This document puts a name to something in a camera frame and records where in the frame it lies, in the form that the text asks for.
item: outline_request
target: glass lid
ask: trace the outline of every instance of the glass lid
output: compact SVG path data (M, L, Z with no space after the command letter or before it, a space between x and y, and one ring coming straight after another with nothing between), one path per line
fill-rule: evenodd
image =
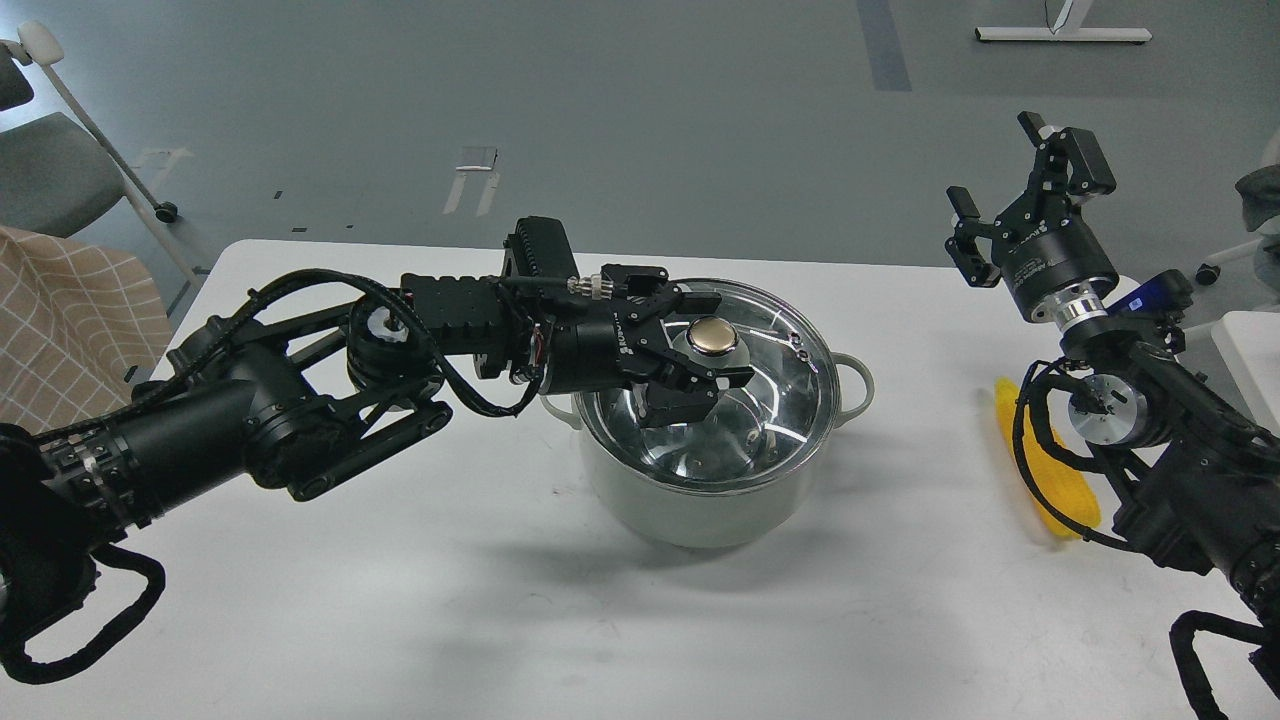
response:
M803 315L764 291L732 281L677 282L721 295L714 316L732 325L737 345L726 350L732 343L718 320L672 314L664 319L672 347L709 366L749 356L755 375L746 387L722 391L703 421L663 428L639 425L628 389L580 393L575 404L588 429L617 460L692 492L746 489L792 471L831 432L840 404L826 342ZM714 351L709 342L717 343Z

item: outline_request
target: gold knob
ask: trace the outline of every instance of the gold knob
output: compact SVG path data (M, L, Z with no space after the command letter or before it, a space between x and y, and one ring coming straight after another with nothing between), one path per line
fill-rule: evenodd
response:
M695 320L685 331L689 346L695 351L712 357L727 355L737 347L737 331L733 325L719 318L703 318Z

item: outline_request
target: beige checkered cloth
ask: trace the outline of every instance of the beige checkered cloth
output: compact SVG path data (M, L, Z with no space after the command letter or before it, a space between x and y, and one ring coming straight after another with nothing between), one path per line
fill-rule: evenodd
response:
M0 227L0 421L40 433L127 405L124 374L172 336L137 258Z

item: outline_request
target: black robotic arm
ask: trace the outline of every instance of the black robotic arm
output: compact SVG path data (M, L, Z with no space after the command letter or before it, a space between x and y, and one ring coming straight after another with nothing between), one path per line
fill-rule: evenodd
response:
M1080 205L1116 183L1093 133L1046 126L1034 113L1019 122L1036 146L1027 190L984 223L965 188L948 188L956 218L945 245L965 282L993 287L1004 278L1023 319L1052 320L1062 333L1062 357L1033 364L1023 383L1014 420L1019 469L1046 510L1084 539L1140 552L1161 568L1202 575L1217 568L1257 616L1260 626L1206 612L1175 623L1174 655L1198 716L1224 717L1192 650L1196 630L1261 646L1251 660L1280 697L1280 441L1175 360L1184 348L1178 324L1190 306L1181 273L1167 270L1103 304L1117 274ZM979 238L991 241L989 259ZM1070 395L1070 420L1088 457L1055 443L1052 391ZM1107 478L1120 500L1119 537L1075 523L1039 492L1021 451L1027 407L1050 455ZM1152 466L1134 454L1156 446L1165 450Z
M580 277L564 228L524 218L502 273L406 274L392 290L335 270L289 273L229 318L212 316L168 359L168 380L136 388L109 415L33 437L0 425L0 662L26 683L69 678L146 616L164 589L159 562L115 543L168 510L242 473L264 488L314 500L445 427L435 398L449 386L465 407L512 416L536 395L628 388L645 427L694 423L749 366L712 368L672 348L663 318L710 315L717 293L687 292L662 268L605 265ZM364 296L262 324L279 299L321 283ZM291 343L316 334L291 352ZM356 388L335 398L303 372L344 351ZM451 365L471 355L480 378L507 373L526 389L512 406L485 400ZM407 411L394 421L392 411ZM83 650L36 662L26 643L79 609L96 562L141 573L147 589Z

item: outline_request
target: metal connector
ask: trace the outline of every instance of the metal connector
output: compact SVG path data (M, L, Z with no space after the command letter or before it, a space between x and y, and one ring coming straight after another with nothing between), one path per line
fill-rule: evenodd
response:
M581 295L591 300L608 300L613 297L613 281L602 277L600 273L586 278L570 278L567 287L570 295Z

